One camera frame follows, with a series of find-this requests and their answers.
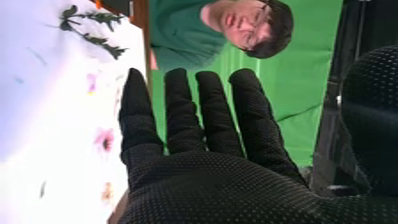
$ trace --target gloved hand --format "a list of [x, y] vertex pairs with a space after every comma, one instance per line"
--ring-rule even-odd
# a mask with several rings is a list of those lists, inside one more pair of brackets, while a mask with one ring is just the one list
[[145, 79], [131, 70], [120, 113], [131, 203], [120, 223], [398, 224], [397, 199], [314, 194], [255, 72], [237, 71], [230, 82], [246, 153], [218, 74], [198, 74], [203, 129], [179, 69], [166, 75], [166, 156]]
[[[255, 72], [250, 69], [237, 71], [230, 81], [248, 160], [305, 184], [299, 169], [285, 151], [271, 102]], [[177, 69], [168, 73], [168, 148], [171, 156], [179, 153], [209, 150], [244, 158], [241, 137], [218, 74], [200, 72], [198, 83], [205, 130], [196, 116], [187, 71]], [[132, 170], [141, 163], [164, 156], [164, 143], [157, 135], [147, 84], [136, 69], [131, 70], [125, 86], [120, 123], [125, 137], [122, 157]]]

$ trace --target green shirt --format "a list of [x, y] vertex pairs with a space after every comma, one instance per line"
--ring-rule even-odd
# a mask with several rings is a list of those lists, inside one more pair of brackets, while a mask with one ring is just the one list
[[150, 0], [152, 47], [163, 72], [207, 67], [226, 37], [205, 25], [202, 9], [216, 0]]

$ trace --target eye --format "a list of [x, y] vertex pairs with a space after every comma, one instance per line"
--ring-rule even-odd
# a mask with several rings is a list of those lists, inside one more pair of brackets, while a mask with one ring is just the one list
[[258, 12], [257, 17], [255, 17], [257, 24], [260, 23], [260, 16], [262, 16], [262, 12]]
[[248, 47], [251, 47], [251, 43], [253, 43], [253, 35], [250, 34], [248, 38], [246, 38], [246, 45], [248, 45]]

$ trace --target nose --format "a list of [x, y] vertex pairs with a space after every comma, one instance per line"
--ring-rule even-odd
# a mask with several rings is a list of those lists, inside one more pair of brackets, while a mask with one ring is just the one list
[[241, 18], [239, 30], [241, 30], [241, 31], [253, 31], [253, 29], [255, 29], [253, 23], [251, 23], [248, 17], [242, 16], [242, 18]]

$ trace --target white surface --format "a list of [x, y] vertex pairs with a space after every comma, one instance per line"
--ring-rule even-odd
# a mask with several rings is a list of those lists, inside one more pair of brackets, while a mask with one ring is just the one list
[[[113, 212], [102, 201], [106, 183], [115, 184], [116, 199], [127, 189], [116, 102], [129, 68], [145, 74], [143, 31], [129, 19], [115, 33], [106, 24], [83, 21], [83, 32], [129, 48], [116, 61], [109, 52], [58, 28], [72, 4], [79, 12], [97, 10], [88, 0], [3, 2], [3, 224], [106, 223]], [[90, 74], [97, 77], [93, 94]], [[106, 153], [95, 141], [100, 130], [109, 129], [116, 141]]]

